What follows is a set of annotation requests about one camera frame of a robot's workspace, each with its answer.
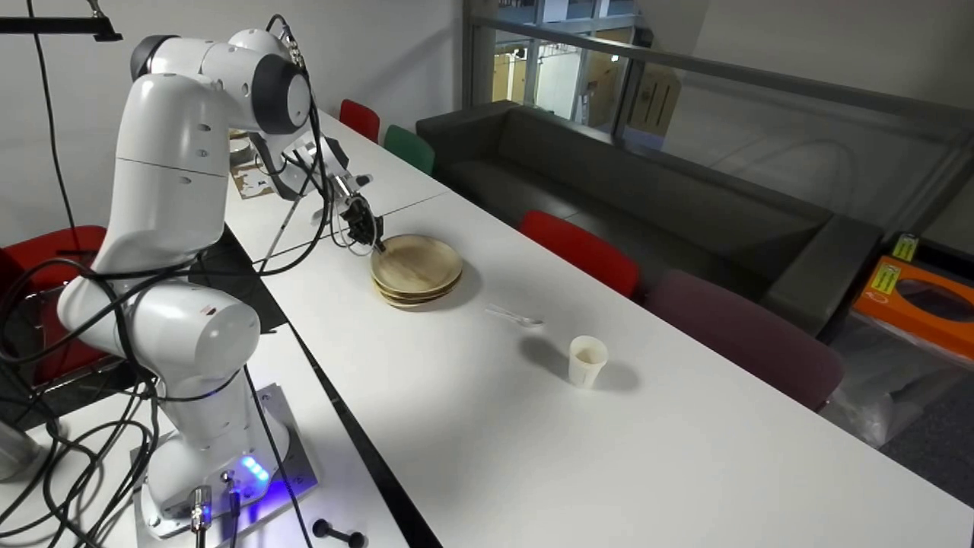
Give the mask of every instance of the white plastic cup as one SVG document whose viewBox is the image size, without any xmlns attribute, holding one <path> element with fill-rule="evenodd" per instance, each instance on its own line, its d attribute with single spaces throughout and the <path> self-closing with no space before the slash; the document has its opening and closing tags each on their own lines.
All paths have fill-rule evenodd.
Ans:
<svg viewBox="0 0 974 548">
<path fill-rule="evenodd" d="M 609 349 L 601 340 L 584 334 L 568 346 L 568 380 L 578 388 L 591 388 L 609 361 Z"/>
</svg>

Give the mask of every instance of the metal base plate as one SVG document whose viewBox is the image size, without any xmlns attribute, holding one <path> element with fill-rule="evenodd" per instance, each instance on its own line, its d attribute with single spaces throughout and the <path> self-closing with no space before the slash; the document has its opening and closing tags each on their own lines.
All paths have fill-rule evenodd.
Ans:
<svg viewBox="0 0 974 548">
<path fill-rule="evenodd" d="M 301 499 L 318 485 L 318 476 L 315 475 L 315 470 L 312 468 L 308 453 L 305 451 L 304 444 L 301 443 L 300 436 L 298 436 L 298 429 L 294 415 L 291 413 L 291 407 L 287 404 L 284 393 L 277 384 L 271 384 L 258 390 L 257 395 L 259 396 L 260 402 L 264 405 L 264 412 L 273 415 L 274 418 L 287 428 L 287 432 L 290 435 L 290 448 L 288 449 L 287 455 L 283 456 L 284 470 L 287 473 L 287 479 L 290 480 L 291 489 L 294 490 L 295 496 Z M 174 435 L 175 432 L 166 434 L 166 436 L 160 438 L 159 443 L 161 444 L 169 436 Z M 131 458 L 135 459 L 137 453 L 138 450 L 132 450 Z M 143 477 L 139 479 L 140 485 L 144 481 L 144 478 L 143 474 Z M 189 530 L 188 523 L 183 526 L 184 530 L 182 532 L 174 536 L 165 539 L 156 536 L 145 525 L 141 500 L 140 492 L 137 491 L 132 495 L 135 509 L 136 540 L 139 548 L 182 548 L 183 546 L 196 548 L 196 535 Z M 266 522 L 277 516 L 277 514 L 290 507 L 291 499 L 287 494 L 287 488 L 284 486 L 284 482 L 281 479 L 281 472 L 279 471 L 271 478 L 270 488 L 262 499 L 251 504 L 246 504 L 246 506 L 241 508 L 241 515 L 237 523 L 238 540 L 251 531 L 260 528 Z M 233 535 L 233 527 L 234 523 L 229 514 L 214 517 L 212 526 L 206 532 L 206 547 L 214 548 L 227 544 Z"/>
</svg>

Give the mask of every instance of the dark gray sofa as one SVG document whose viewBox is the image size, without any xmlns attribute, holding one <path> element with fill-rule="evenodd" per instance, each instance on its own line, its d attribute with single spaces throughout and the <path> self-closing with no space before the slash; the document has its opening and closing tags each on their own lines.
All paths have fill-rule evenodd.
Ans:
<svg viewBox="0 0 974 548">
<path fill-rule="evenodd" d="M 433 175 L 503 222 L 541 210 L 632 257 L 651 287 L 679 268 L 820 335 L 880 229 L 601 132 L 500 101 L 416 123 Z"/>
</svg>

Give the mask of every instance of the orange box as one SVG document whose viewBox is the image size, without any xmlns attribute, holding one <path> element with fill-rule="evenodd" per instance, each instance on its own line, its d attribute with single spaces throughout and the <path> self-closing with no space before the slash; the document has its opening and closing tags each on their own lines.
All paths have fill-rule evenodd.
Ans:
<svg viewBox="0 0 974 548">
<path fill-rule="evenodd" d="M 974 289 L 884 256 L 852 307 L 970 361 L 974 360 L 972 303 Z"/>
</svg>

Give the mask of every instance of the yellow label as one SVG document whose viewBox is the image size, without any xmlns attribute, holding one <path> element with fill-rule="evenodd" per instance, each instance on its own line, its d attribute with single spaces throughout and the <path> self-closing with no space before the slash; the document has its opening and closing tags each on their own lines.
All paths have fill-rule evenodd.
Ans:
<svg viewBox="0 0 974 548">
<path fill-rule="evenodd" d="M 896 287 L 896 280 L 899 277 L 900 267 L 884 262 L 880 264 L 880 269 L 876 272 L 876 276 L 873 277 L 873 283 L 870 284 L 870 287 L 880 293 L 892 294 L 893 288 Z"/>
<path fill-rule="evenodd" d="M 913 234 L 901 234 L 899 241 L 896 242 L 896 247 L 893 248 L 893 256 L 900 260 L 910 262 L 913 260 L 914 253 L 917 252 L 918 244 L 919 238 Z"/>
</svg>

